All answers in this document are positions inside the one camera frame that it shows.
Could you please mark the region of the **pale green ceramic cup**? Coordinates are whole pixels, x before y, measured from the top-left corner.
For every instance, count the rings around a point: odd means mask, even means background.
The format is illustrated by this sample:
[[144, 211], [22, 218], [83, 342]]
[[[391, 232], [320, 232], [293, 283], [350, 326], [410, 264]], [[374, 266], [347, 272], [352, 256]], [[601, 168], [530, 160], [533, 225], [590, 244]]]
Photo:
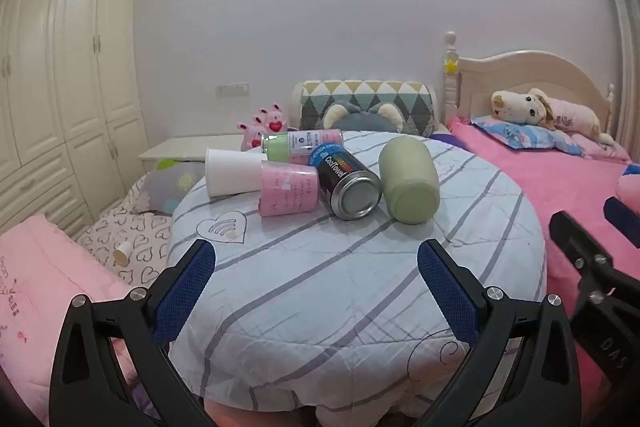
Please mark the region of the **pale green ceramic cup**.
[[439, 179], [425, 143], [410, 135], [388, 141], [378, 170], [390, 215], [405, 225], [430, 221], [440, 203]]

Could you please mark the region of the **white bedside table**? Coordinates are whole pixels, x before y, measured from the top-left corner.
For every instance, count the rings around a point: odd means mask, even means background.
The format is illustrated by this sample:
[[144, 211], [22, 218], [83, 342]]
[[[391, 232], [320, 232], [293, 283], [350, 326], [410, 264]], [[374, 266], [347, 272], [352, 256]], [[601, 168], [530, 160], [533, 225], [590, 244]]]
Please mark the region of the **white bedside table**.
[[143, 168], [150, 171], [161, 159], [180, 161], [205, 160], [206, 150], [239, 150], [243, 140], [242, 134], [216, 134], [183, 136], [171, 138], [141, 153], [138, 159]]

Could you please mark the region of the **small cream bottle cap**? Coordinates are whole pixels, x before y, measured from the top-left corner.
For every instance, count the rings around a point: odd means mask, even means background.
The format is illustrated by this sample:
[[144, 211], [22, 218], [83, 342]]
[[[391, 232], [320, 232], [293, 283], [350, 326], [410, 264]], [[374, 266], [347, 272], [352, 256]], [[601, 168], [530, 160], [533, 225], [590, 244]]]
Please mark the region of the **small cream bottle cap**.
[[129, 265], [133, 250], [134, 246], [132, 246], [128, 241], [120, 242], [113, 251], [115, 265], [120, 265], [121, 267]]

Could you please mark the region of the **pink bunny plush toy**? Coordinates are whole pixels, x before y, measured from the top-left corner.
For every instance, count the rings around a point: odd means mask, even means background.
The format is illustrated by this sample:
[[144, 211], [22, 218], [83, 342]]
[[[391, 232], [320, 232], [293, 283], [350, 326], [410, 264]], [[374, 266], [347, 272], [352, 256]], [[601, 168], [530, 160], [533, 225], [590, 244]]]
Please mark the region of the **pink bunny plush toy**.
[[285, 119], [282, 107], [273, 104], [271, 108], [261, 108], [248, 123], [239, 122], [236, 129], [242, 133], [240, 150], [251, 150], [262, 145], [262, 139], [267, 135], [288, 131], [288, 122]]

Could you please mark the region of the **triangle pattern bolster pillow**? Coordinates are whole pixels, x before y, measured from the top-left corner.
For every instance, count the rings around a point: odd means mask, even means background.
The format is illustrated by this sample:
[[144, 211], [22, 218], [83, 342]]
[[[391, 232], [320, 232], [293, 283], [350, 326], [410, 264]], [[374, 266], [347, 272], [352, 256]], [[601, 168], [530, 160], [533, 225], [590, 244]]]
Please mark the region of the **triangle pattern bolster pillow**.
[[305, 80], [294, 87], [288, 104], [288, 125], [316, 129], [334, 103], [348, 103], [368, 110], [381, 103], [395, 104], [411, 134], [428, 138], [442, 131], [435, 90], [417, 81]]

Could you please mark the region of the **green pink labelled bottle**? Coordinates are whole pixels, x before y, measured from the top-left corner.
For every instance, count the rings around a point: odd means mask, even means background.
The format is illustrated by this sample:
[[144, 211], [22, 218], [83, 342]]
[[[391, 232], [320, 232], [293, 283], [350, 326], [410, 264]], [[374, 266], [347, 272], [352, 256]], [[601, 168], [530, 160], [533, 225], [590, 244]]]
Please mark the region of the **green pink labelled bottle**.
[[344, 143], [341, 130], [299, 130], [265, 135], [262, 138], [262, 153], [269, 161], [306, 165], [308, 157], [319, 145]]

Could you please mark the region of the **cream wardrobe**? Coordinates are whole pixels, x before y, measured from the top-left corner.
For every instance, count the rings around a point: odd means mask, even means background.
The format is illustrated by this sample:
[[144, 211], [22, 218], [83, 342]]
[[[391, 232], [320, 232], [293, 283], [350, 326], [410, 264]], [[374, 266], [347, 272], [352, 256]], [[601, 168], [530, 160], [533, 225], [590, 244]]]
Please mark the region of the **cream wardrobe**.
[[77, 236], [142, 176], [134, 0], [1, 0], [1, 225]]

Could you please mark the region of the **pink bed cover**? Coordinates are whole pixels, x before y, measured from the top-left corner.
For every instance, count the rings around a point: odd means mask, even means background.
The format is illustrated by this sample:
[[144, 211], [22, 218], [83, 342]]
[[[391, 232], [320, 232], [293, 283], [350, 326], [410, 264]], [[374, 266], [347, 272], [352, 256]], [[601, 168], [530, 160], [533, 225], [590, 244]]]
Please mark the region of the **pink bed cover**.
[[512, 150], [459, 119], [450, 124], [449, 130], [468, 150], [510, 176], [532, 203], [546, 234], [547, 291], [563, 299], [568, 313], [577, 303], [579, 277], [548, 236], [553, 213], [569, 213], [612, 255], [616, 269], [635, 279], [639, 276], [638, 249], [603, 214], [603, 205], [615, 194], [624, 164], [572, 156], [559, 150]]

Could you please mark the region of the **black blue spray can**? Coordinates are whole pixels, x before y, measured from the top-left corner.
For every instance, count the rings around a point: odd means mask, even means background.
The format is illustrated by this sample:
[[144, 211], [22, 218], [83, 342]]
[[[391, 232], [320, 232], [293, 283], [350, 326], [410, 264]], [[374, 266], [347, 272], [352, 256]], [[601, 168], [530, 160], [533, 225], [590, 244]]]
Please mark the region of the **black blue spray can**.
[[309, 156], [308, 165], [317, 170], [321, 192], [337, 218], [366, 217], [381, 200], [380, 178], [343, 145], [319, 145]]

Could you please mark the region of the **white paper cup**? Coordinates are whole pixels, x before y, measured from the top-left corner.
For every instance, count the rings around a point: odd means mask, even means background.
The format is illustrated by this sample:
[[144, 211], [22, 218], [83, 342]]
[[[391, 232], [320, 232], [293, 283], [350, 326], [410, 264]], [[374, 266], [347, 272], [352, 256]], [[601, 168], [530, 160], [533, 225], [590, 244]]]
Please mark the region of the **white paper cup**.
[[210, 198], [256, 192], [262, 185], [267, 156], [240, 150], [209, 148], [205, 154], [205, 182]]

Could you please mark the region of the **white wall socket plate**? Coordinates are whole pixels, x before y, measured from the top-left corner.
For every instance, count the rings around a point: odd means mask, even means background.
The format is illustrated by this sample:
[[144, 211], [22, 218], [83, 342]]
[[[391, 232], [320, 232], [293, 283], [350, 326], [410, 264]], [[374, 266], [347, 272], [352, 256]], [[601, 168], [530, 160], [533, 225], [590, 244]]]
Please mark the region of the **white wall socket plate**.
[[227, 83], [217, 87], [219, 98], [242, 98], [250, 95], [250, 85], [247, 82]]

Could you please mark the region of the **pink folded blanket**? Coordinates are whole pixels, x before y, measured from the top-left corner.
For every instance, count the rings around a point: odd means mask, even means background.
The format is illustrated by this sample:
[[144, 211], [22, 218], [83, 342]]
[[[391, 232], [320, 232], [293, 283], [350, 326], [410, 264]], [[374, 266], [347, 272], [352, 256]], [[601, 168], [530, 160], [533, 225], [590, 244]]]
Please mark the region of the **pink folded blanket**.
[[32, 413], [49, 421], [56, 346], [72, 299], [94, 303], [130, 287], [45, 217], [1, 235], [1, 366]]

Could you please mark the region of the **cream wooden headboard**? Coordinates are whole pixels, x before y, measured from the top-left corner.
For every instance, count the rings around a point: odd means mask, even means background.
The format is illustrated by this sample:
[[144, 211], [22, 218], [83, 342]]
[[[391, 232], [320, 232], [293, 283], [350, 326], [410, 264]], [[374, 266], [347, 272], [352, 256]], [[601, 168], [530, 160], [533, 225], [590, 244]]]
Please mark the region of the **cream wooden headboard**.
[[602, 94], [575, 64], [551, 52], [517, 50], [484, 58], [464, 57], [457, 50], [457, 35], [445, 34], [444, 94], [440, 121], [448, 126], [460, 117], [489, 113], [489, 95], [498, 90], [524, 93], [539, 88], [552, 98], [562, 98], [594, 110], [605, 132], [612, 131], [615, 87]]

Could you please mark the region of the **heart pattern white sheet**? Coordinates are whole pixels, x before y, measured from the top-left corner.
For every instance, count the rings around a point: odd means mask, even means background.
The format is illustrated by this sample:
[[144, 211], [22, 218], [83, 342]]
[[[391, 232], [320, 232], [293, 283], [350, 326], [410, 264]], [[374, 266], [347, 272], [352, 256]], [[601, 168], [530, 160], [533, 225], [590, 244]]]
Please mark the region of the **heart pattern white sheet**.
[[[149, 287], [167, 267], [171, 217], [132, 211], [145, 177], [146, 174], [117, 206], [102, 213], [76, 242], [128, 285]], [[126, 267], [115, 265], [113, 259], [113, 251], [122, 241], [134, 246]]]

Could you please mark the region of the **grey flower pillow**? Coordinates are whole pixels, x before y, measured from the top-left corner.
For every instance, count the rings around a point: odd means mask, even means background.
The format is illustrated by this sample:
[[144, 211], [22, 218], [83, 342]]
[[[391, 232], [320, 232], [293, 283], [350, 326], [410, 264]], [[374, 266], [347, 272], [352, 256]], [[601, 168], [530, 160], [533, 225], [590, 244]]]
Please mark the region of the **grey flower pillow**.
[[132, 211], [171, 216], [204, 172], [205, 165], [199, 161], [161, 159], [146, 175]]

